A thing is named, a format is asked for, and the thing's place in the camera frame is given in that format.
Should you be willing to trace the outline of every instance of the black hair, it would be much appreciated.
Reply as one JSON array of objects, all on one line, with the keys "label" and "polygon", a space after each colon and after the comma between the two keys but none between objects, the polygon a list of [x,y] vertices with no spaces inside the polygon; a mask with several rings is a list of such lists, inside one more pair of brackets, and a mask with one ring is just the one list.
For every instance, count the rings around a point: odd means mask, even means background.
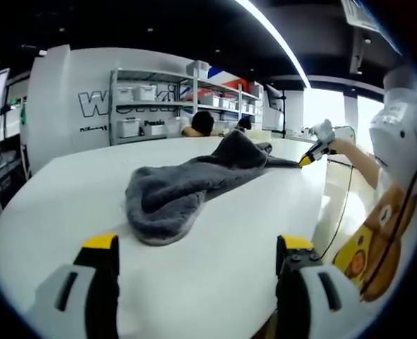
[{"label": "black hair", "polygon": [[210,136],[213,131],[214,119],[208,111],[199,111],[194,114],[191,127],[203,136]]},{"label": "black hair", "polygon": [[236,126],[242,129],[252,129],[252,124],[250,123],[249,118],[241,118]]}]

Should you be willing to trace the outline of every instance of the black ceiling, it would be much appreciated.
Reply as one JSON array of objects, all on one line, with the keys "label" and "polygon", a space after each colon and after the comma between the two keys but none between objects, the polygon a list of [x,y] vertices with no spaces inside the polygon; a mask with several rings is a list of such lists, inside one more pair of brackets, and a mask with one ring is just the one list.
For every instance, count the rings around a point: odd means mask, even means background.
[{"label": "black ceiling", "polygon": [[[340,0],[252,2],[280,31],[307,74],[381,86],[385,71],[399,62],[385,40],[367,33],[372,43],[364,51],[363,74],[349,73],[353,27]],[[296,74],[266,29],[234,0],[44,0],[0,8],[0,69],[10,67],[11,75],[27,71],[40,49],[61,44],[166,52],[202,59],[251,80]]]}]

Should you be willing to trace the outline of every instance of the gray towel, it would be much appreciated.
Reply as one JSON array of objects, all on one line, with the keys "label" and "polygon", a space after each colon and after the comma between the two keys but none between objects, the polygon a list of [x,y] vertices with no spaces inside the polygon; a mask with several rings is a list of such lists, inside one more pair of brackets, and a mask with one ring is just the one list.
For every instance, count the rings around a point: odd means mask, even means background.
[{"label": "gray towel", "polygon": [[149,245],[170,244],[189,232],[204,201],[260,176],[266,167],[300,168],[270,156],[271,150],[271,144],[256,145],[234,130],[211,155],[178,166],[137,169],[126,189],[133,233]]}]

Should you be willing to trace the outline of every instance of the window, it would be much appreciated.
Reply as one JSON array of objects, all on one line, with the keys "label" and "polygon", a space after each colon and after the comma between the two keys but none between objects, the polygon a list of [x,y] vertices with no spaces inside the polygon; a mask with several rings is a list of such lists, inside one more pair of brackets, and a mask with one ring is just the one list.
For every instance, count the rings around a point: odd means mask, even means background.
[{"label": "window", "polygon": [[362,150],[373,154],[373,144],[370,137],[371,119],[384,108],[379,101],[367,97],[357,97],[358,124],[357,124],[357,146]]},{"label": "window", "polygon": [[303,123],[305,127],[329,119],[333,126],[344,126],[344,96],[333,90],[304,90]]}]

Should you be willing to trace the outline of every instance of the white table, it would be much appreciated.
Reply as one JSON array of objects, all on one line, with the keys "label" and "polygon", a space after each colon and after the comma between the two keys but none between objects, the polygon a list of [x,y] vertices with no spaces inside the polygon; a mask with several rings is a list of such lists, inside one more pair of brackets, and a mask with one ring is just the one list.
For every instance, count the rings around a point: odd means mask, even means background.
[{"label": "white table", "polygon": [[[311,239],[327,163],[267,174],[205,204],[192,230],[163,247],[130,231],[124,192],[143,165],[177,165],[211,153],[219,138],[148,141],[51,161],[0,217],[0,287],[21,314],[36,287],[72,263],[83,242],[119,235],[117,316],[122,338],[248,339],[276,306],[278,234]],[[307,143],[273,140],[273,155],[299,160]]]}]

